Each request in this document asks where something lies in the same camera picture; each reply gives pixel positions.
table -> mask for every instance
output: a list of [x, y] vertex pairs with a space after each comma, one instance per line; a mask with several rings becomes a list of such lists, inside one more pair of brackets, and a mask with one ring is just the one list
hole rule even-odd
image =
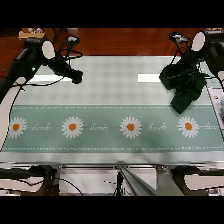
[[[65, 79], [48, 87], [24, 87], [26, 91], [17, 97], [11, 120], [14, 124], [19, 121], [25, 129], [17, 138], [12, 138], [13, 133], [8, 137], [0, 162], [190, 164], [224, 161], [222, 135], [207, 88], [179, 115], [169, 106], [173, 91], [167, 91], [156, 78], [152, 78], [153, 82], [138, 82], [138, 74], [158, 78], [171, 60], [172, 57], [166, 56], [85, 56], [71, 63], [74, 69], [84, 73], [81, 84], [74, 85]], [[202, 69], [209, 73], [205, 64]], [[52, 79], [59, 77], [42, 66], [33, 81], [44, 84]], [[214, 85], [217, 85], [214, 80], [208, 83], [208, 87]], [[177, 127], [183, 122], [192, 122], [199, 128], [198, 133], [194, 132], [191, 138], [183, 135]], [[129, 135], [134, 128], [129, 125], [132, 123], [138, 130]]]

daisy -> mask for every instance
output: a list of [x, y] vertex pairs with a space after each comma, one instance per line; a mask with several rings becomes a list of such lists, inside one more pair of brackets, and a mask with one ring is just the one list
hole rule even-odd
[[64, 132], [63, 135], [66, 135], [66, 138], [75, 138], [82, 134], [82, 130], [83, 121], [78, 117], [69, 117], [65, 122], [63, 122], [62, 131]]
[[123, 119], [120, 127], [120, 131], [123, 132], [123, 135], [126, 135], [126, 138], [130, 139], [139, 136], [142, 130], [140, 121], [134, 117], [126, 117], [126, 119]]
[[9, 138], [17, 138], [20, 135], [23, 134], [23, 131], [26, 130], [26, 121], [22, 117], [14, 117], [14, 119], [11, 120], [9, 125]]
[[197, 136], [197, 134], [199, 133], [199, 126], [194, 118], [191, 119], [190, 117], [186, 116], [182, 117], [178, 121], [177, 127], [179, 128], [179, 131], [182, 131], [182, 135], [188, 138], [194, 138], [194, 136]]

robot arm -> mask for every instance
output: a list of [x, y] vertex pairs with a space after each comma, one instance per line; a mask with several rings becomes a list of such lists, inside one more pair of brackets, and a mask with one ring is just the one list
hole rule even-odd
[[171, 105], [178, 113], [197, 100], [206, 85], [204, 74], [198, 72], [197, 64], [200, 61], [206, 62], [221, 83], [224, 79], [224, 33], [220, 30], [198, 32], [192, 45], [181, 54], [181, 59], [161, 72], [160, 80], [164, 86], [176, 89]]
[[13, 60], [8, 74], [0, 84], [0, 148], [7, 136], [9, 114], [15, 98], [21, 86], [34, 77], [42, 64], [48, 65], [56, 75], [71, 78], [75, 84], [82, 82], [83, 73], [72, 69], [48, 39], [26, 39], [24, 48]]

orange flower center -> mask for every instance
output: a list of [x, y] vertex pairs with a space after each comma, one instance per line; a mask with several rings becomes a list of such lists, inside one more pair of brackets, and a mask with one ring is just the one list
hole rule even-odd
[[190, 131], [192, 129], [192, 124], [186, 123], [185, 128]]
[[128, 130], [133, 131], [135, 129], [135, 126], [133, 124], [128, 124]]
[[13, 131], [17, 131], [17, 130], [19, 130], [19, 124], [14, 124], [14, 125], [12, 126], [12, 129], [13, 129]]
[[70, 129], [71, 131], [74, 131], [74, 130], [76, 129], [76, 124], [70, 124], [70, 125], [69, 125], [69, 129]]

reddish brown floor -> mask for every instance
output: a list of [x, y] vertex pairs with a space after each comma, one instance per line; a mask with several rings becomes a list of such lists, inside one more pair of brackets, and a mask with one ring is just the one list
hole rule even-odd
[[[68, 33], [67, 29], [62, 28], [55, 37], [54, 46], [58, 49], [65, 37], [76, 35], [81, 42], [75, 49], [84, 55], [173, 55], [176, 46], [168, 38], [170, 32], [178, 31], [193, 38], [199, 30], [200, 28], [79, 28]], [[23, 47], [23, 41], [17, 36], [0, 35], [0, 76], [6, 74], [11, 61]]]

